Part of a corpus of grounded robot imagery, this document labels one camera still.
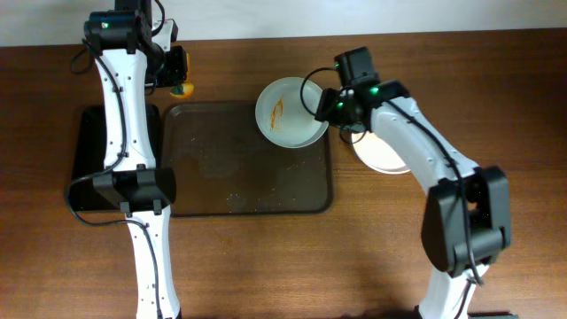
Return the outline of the green and orange sponge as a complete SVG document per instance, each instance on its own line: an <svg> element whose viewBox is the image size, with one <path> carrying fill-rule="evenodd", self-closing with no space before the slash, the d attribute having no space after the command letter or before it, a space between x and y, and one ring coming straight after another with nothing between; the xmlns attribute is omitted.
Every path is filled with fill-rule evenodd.
<svg viewBox="0 0 567 319"><path fill-rule="evenodd" d="M190 54L185 54L186 73L183 83L175 85L170 90L170 96L178 99L188 99L194 91L194 85L190 82Z"/></svg>

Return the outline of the white plate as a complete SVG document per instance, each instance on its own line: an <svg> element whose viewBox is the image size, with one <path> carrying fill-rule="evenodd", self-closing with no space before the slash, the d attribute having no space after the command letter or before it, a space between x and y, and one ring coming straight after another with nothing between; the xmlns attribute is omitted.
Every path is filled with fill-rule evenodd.
<svg viewBox="0 0 567 319"><path fill-rule="evenodd" d="M352 133L355 155L367 167L387 175L400 175L410 171L397 152L375 133Z"/></svg>

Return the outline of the grey-white plate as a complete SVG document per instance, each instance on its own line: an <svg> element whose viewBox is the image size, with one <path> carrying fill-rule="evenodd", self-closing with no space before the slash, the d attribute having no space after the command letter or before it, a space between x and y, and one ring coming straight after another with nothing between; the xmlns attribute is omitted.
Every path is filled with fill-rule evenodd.
<svg viewBox="0 0 567 319"><path fill-rule="evenodd" d="M327 121L313 115L322 89L311 81L303 87L305 109L300 99L304 79L285 77L270 83L257 99L255 120L260 132L273 144L284 148L302 148L318 141L327 131Z"/></svg>

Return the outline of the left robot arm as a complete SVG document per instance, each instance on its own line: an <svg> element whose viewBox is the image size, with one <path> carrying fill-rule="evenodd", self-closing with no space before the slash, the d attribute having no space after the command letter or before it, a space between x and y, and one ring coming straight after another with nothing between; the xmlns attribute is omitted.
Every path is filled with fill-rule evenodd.
<svg viewBox="0 0 567 319"><path fill-rule="evenodd" d="M124 217L135 258L138 318L179 318L169 249L169 222L175 202L172 169L157 160L151 140L146 90L170 88L188 97L190 58L175 45L176 23L154 20L153 1L117 1L92 12L84 24L84 46L100 75L105 110L105 156L101 171L86 175L94 190Z"/></svg>

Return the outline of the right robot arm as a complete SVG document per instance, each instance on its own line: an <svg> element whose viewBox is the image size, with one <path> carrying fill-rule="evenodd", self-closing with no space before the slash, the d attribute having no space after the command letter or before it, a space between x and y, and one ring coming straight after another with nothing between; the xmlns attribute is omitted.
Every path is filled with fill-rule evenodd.
<svg viewBox="0 0 567 319"><path fill-rule="evenodd" d="M339 89L324 89L314 117L341 131L373 133L401 157L427 196L421 240L432 272L419 318L469 318L474 291L511 244L509 181L457 151L399 81L383 82L369 49L334 58Z"/></svg>

